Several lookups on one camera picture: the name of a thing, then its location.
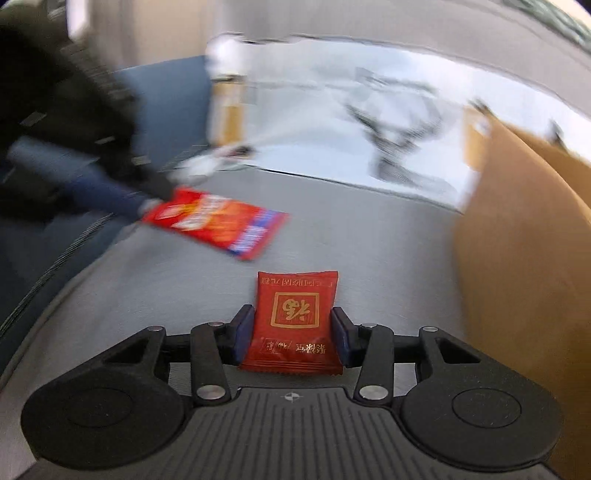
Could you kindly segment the long red shrimp cracker packet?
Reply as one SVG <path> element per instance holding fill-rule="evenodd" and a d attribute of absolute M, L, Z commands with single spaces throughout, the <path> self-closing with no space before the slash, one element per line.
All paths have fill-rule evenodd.
<path fill-rule="evenodd" d="M 252 260 L 266 248 L 287 214 L 205 191 L 179 187 L 142 221 Z"/>

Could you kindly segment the small red square snack packet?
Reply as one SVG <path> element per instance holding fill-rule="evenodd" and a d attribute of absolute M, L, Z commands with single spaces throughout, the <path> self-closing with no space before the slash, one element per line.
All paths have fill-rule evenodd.
<path fill-rule="evenodd" d="M 240 368 L 290 375 L 339 375 L 331 310 L 336 271 L 257 274 L 252 341 Z"/>

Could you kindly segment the grey deer print cover cloth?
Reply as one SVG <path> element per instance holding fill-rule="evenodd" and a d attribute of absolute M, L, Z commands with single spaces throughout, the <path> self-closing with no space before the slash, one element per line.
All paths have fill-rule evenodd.
<path fill-rule="evenodd" d="M 1 365 L 5 479 L 566 479 L 554 395 L 475 347 L 454 234 L 479 178 L 465 112 L 590 165 L 590 55 L 479 1 L 220 1 L 207 146 L 173 185 L 287 214 L 252 260 L 142 221 L 42 311 Z M 333 307 L 394 332 L 394 398 L 359 368 L 224 366 L 199 406 L 189 335 L 250 304 L 257 274 L 336 271 Z"/>

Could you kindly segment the brown cardboard box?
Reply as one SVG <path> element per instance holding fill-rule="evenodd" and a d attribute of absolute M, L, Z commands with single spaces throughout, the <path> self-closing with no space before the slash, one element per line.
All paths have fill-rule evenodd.
<path fill-rule="evenodd" d="M 564 414 L 552 467 L 590 475 L 590 165 L 469 108 L 465 159 L 479 175 L 454 234 L 467 333 L 539 383 Z"/>

